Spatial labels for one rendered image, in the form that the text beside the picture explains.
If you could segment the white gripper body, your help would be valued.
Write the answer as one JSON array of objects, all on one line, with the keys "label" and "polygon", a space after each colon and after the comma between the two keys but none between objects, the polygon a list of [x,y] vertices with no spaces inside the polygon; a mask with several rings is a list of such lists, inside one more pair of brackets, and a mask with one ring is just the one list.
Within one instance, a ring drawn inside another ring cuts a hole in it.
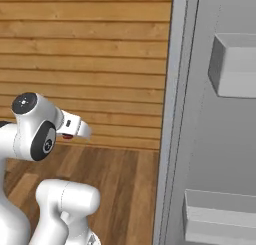
[{"label": "white gripper body", "polygon": [[81,121],[80,126],[78,128],[77,136],[89,139],[91,136],[91,133],[92,133],[92,130],[90,126],[86,122]]}]

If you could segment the grey fridge door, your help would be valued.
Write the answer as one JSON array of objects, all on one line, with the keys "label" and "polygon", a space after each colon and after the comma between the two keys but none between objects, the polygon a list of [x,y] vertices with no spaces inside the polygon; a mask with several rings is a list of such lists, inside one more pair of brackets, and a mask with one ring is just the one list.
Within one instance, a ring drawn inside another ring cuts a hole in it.
[{"label": "grey fridge door", "polygon": [[173,0],[153,245],[196,245],[184,239],[186,189],[256,196],[256,98],[216,94],[217,33],[256,35],[256,0]]}]

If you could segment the grey fridge door bin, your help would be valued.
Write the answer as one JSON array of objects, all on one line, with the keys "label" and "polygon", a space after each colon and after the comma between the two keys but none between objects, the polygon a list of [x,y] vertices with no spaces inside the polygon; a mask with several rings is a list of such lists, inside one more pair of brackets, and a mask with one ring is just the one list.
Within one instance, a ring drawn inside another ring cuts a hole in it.
[{"label": "grey fridge door bin", "polygon": [[256,245],[256,196],[186,189],[184,239],[196,245]]},{"label": "grey fridge door bin", "polygon": [[256,98],[256,35],[217,33],[208,76],[219,97]]}]

